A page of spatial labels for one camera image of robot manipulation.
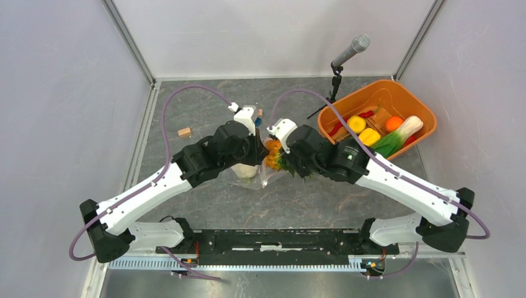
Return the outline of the toy lemon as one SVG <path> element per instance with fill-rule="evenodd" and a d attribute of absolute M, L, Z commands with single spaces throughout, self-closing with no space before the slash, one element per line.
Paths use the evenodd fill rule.
<path fill-rule="evenodd" d="M 347 125 L 357 135 L 363 132 L 367 128 L 367 122 L 364 118 L 353 115 L 347 120 Z"/>

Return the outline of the toy pineapple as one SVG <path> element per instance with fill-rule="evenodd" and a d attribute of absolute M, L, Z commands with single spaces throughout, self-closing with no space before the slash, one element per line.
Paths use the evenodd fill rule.
<path fill-rule="evenodd" d="M 296 171 L 285 160 L 285 152 L 282 149 L 282 144 L 279 140 L 267 138 L 264 141 L 264 146 L 268 151 L 268 155 L 264 158 L 264 165 L 274 171 L 289 172 L 292 177 L 296 176 Z"/>

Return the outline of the toy cauliflower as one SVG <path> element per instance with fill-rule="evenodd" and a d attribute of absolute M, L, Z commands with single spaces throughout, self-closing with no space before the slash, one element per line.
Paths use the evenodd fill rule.
<path fill-rule="evenodd" d="M 239 179 L 247 180 L 253 178 L 259 171 L 259 167 L 244 164 L 236 164 L 231 167 Z"/>

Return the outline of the clear pink-dotted zip bag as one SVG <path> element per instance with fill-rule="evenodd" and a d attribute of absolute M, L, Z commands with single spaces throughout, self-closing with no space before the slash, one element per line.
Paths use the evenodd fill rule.
<path fill-rule="evenodd" d="M 281 176 L 285 174 L 285 171 L 274 171 L 266 167 L 264 165 L 264 160 L 260 165 L 258 165 L 258 167 L 259 167 L 259 171 L 253 178 L 243 180 L 243 179 L 239 179 L 236 176 L 236 179 L 234 180 L 233 184 L 237 186 L 245 187 L 247 189 L 258 190 L 258 189 L 265 188 L 271 182 L 276 181 L 278 178 L 280 178 Z"/>

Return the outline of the toy orange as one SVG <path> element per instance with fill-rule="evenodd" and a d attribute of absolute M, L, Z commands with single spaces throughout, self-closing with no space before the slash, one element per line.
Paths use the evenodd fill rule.
<path fill-rule="evenodd" d="M 392 116 L 386 119 L 384 129 L 386 132 L 391 133 L 398 129 L 404 122 L 403 118 L 398 116 Z"/>

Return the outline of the yellow toy banana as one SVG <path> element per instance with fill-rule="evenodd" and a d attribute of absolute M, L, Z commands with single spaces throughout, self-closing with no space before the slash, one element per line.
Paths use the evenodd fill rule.
<path fill-rule="evenodd" d="M 370 127 L 365 128 L 359 134 L 359 140 L 368 147 L 371 147 L 380 139 L 381 139 L 381 135 L 376 130 Z"/>

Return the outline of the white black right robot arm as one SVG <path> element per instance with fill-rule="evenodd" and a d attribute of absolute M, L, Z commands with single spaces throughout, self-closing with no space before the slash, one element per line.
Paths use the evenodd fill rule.
<path fill-rule="evenodd" d="M 433 185 L 384 159 L 353 138 L 331 143 L 314 128 L 293 127 L 279 138 L 283 158 L 301 177 L 319 174 L 336 182 L 379 192 L 405 205 L 413 214 L 388 220 L 368 219 L 358 237 L 362 251 L 419 242 L 447 253 L 457 252 L 468 238 L 468 211 L 475 193 Z"/>

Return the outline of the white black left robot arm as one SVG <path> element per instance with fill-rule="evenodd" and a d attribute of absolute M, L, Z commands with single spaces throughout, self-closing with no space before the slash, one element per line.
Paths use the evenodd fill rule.
<path fill-rule="evenodd" d="M 195 245 L 185 219 L 146 223 L 138 219 L 166 200 L 213 180 L 237 164 L 259 166 L 268 154 L 259 129 L 231 120 L 212 136 L 185 146 L 148 179 L 107 201 L 80 205 L 98 262 L 108 263 L 132 250 L 165 246 L 180 253 Z"/>

